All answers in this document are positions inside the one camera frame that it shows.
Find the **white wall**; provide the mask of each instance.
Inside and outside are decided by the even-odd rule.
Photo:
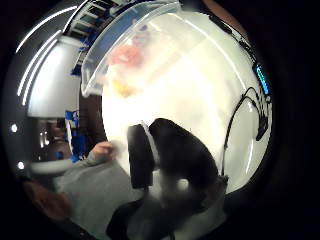
[[[56,118],[79,108],[80,78],[71,76],[81,43],[61,37],[44,60],[30,95],[28,116]]]

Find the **black cable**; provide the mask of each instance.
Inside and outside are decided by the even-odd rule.
[[[224,26],[222,26],[222,30],[223,31],[225,31],[226,33],[230,34],[230,33],[232,33],[232,29],[233,29],[234,31],[236,31],[240,35],[241,39],[245,39],[245,37],[243,37],[242,33],[240,33],[237,29],[235,29],[233,27],[231,29],[225,21],[223,21],[221,18],[219,18],[214,13],[212,13],[212,12],[210,12],[210,13],[211,14],[209,15],[209,19],[211,21],[213,21],[214,23],[216,23],[219,27],[221,27],[222,24],[223,24],[224,25]]]
[[[237,40],[237,42],[239,43],[239,45],[240,45],[244,50],[246,50],[246,52],[249,54],[251,60],[252,60],[253,62],[255,62],[257,59],[256,59],[256,57],[255,57],[255,55],[254,55],[251,47],[250,47],[246,42],[244,42],[244,41],[242,41],[242,40],[240,40],[240,41]]]
[[[244,95],[247,95],[247,93],[248,93],[249,90],[251,90],[251,89],[255,92],[256,99],[257,99],[257,101],[258,101],[258,103],[259,103],[259,109],[260,109],[260,114],[259,114],[259,115],[261,115],[261,113],[262,113],[262,115],[263,115],[263,111],[262,111],[262,107],[261,107],[262,101],[261,101],[261,99],[260,99],[260,97],[259,97],[259,94],[258,94],[257,90],[256,90],[255,88],[253,88],[253,87],[249,87],[249,88],[247,88],[247,90],[246,90],[246,92],[244,93]]]
[[[267,118],[269,119],[269,103],[267,103]]]
[[[261,88],[259,88],[259,93],[260,93],[260,101],[262,102],[262,92],[261,92]]]
[[[229,134],[230,134],[230,130],[231,130],[231,126],[232,126],[232,122],[233,122],[233,119],[234,119],[234,116],[235,114],[237,113],[238,109],[240,108],[240,106],[242,105],[243,101],[245,99],[249,99],[252,103],[252,105],[255,107],[255,109],[257,110],[258,112],[258,116],[259,116],[259,121],[260,121],[260,112],[258,110],[258,107],[257,107],[257,104],[256,102],[250,98],[249,96],[246,96],[245,94],[242,94],[241,96],[241,99],[240,101],[238,102],[235,110],[233,111],[232,113],[232,116],[230,118],[230,121],[229,121],[229,124],[228,124],[228,128],[227,128],[227,134],[226,134],[226,137],[225,137],[225,140],[224,140],[224,145],[223,145],[223,156],[222,156],[222,168],[221,168],[221,175],[224,176],[224,163],[225,163],[225,153],[226,153],[226,149],[228,148],[228,139],[229,139]]]

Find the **red object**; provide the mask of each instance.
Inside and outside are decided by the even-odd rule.
[[[142,60],[140,49],[137,46],[124,45],[115,48],[108,59],[109,65],[121,64],[126,67],[136,67]]]

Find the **ceiling light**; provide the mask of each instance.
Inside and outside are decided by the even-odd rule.
[[[28,67],[26,68],[26,70],[24,71],[24,74],[21,78],[20,84],[19,84],[19,88],[17,91],[17,95],[20,96],[24,82],[30,72],[30,69],[32,67],[32,65],[34,64],[34,62],[37,60],[37,58],[39,57],[39,55],[41,54],[41,52],[46,48],[46,46],[52,41],[52,39],[54,39],[59,33],[61,32],[61,30],[58,30],[55,34],[53,34],[42,46],[41,48],[37,51],[37,53],[33,56],[32,60],[30,61]]]
[[[17,132],[18,131],[18,126],[17,124],[12,124],[11,125],[11,132]]]
[[[77,12],[79,11],[79,9],[81,9],[82,6],[83,6],[84,4],[86,4],[87,2],[88,2],[88,0],[84,1],[83,3],[81,3],[81,4],[79,5],[79,7],[72,13],[71,17],[68,19],[66,25],[65,25],[64,28],[63,28],[63,32],[65,32],[65,31],[67,30],[67,27],[68,27],[68,25],[70,24],[70,22],[72,21],[72,19],[74,18],[74,16],[77,14]]]
[[[21,169],[21,170],[24,169],[24,164],[23,164],[23,162],[19,162],[19,163],[18,163],[18,168]]]
[[[57,42],[58,40],[54,40],[50,46],[46,49],[46,51],[42,54],[42,56],[40,57],[40,59],[38,60],[36,66],[34,67],[32,73],[31,73],[31,76],[29,78],[29,81],[28,81],[28,84],[27,84],[27,87],[26,87],[26,90],[24,91],[24,95],[23,95],[23,100],[22,100],[22,105],[26,105],[26,101],[27,101],[27,96],[28,96],[28,93],[29,93],[29,89],[30,89],[30,86],[31,86],[31,83],[32,83],[32,80],[33,80],[33,77],[34,75],[36,74],[38,68],[40,67],[42,61],[44,60],[44,58],[46,57],[46,55],[48,54],[48,52],[51,50],[51,48],[54,46],[54,44]]]
[[[60,14],[63,14],[65,12],[69,12],[71,10],[76,9],[77,6],[72,6],[63,10],[60,10],[52,15],[50,15],[49,17],[45,18],[44,20],[42,20],[40,23],[38,23],[34,28],[31,29],[30,32],[28,32],[28,34],[23,38],[23,40],[19,43],[17,49],[16,49],[16,53],[20,50],[20,48],[22,47],[22,45],[29,39],[29,37],[37,30],[39,29],[43,24],[45,24],[46,22],[50,21],[52,18],[55,18],[56,16],[59,16]]]

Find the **gray shirt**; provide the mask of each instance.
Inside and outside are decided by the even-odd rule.
[[[57,190],[67,195],[70,220],[99,240],[110,239],[105,230],[114,211],[142,197],[117,161],[105,162],[92,152],[58,179]]]

